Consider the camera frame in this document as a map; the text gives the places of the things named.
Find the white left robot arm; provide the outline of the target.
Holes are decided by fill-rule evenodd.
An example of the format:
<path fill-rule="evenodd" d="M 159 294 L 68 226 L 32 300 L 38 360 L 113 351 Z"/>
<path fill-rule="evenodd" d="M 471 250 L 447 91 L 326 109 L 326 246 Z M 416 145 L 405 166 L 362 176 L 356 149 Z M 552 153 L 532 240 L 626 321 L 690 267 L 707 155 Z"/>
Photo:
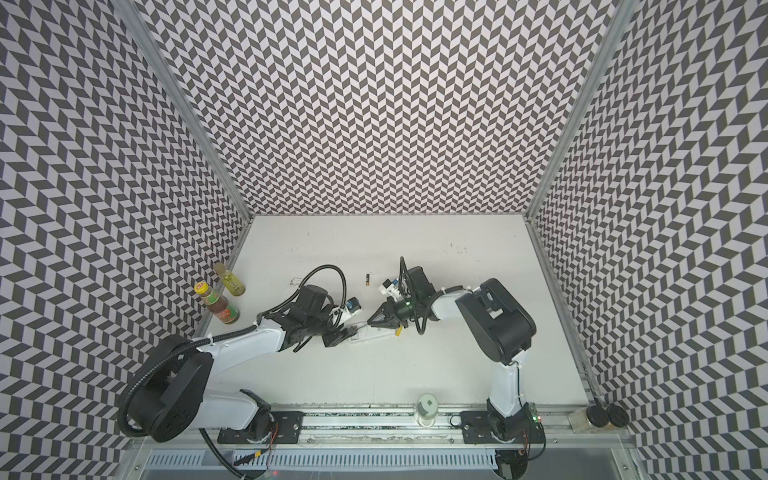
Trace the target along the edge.
<path fill-rule="evenodd" d="M 119 399 L 116 424 L 127 437 L 167 442 L 188 430 L 234 431 L 249 442 L 273 436 L 272 408 L 255 392 L 211 387 L 225 372 L 256 358 L 300 351 L 314 337 L 332 345 L 344 340 L 342 316 L 348 287 L 333 300 L 302 279 L 296 291 L 259 313 L 246 328 L 187 339 L 170 335 L 154 347 Z"/>

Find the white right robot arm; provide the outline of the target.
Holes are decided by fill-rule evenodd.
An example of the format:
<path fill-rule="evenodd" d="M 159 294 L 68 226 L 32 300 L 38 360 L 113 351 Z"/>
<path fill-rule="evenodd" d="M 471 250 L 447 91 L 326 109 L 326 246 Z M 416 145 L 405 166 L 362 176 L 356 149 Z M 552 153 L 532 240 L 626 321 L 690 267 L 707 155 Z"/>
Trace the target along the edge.
<path fill-rule="evenodd" d="M 543 439 L 540 416 L 523 394 L 522 370 L 537 327 L 524 307 L 502 285 L 491 278 L 477 288 L 454 285 L 437 289 L 421 266 L 399 261 L 398 276 L 385 281 L 380 292 L 385 301 L 367 319 L 372 329 L 401 331 L 411 325 L 426 333 L 430 321 L 462 319 L 476 344 L 492 362 L 490 393 L 478 427 L 462 427 L 473 440 L 483 441 L 482 432 L 499 443 Z"/>

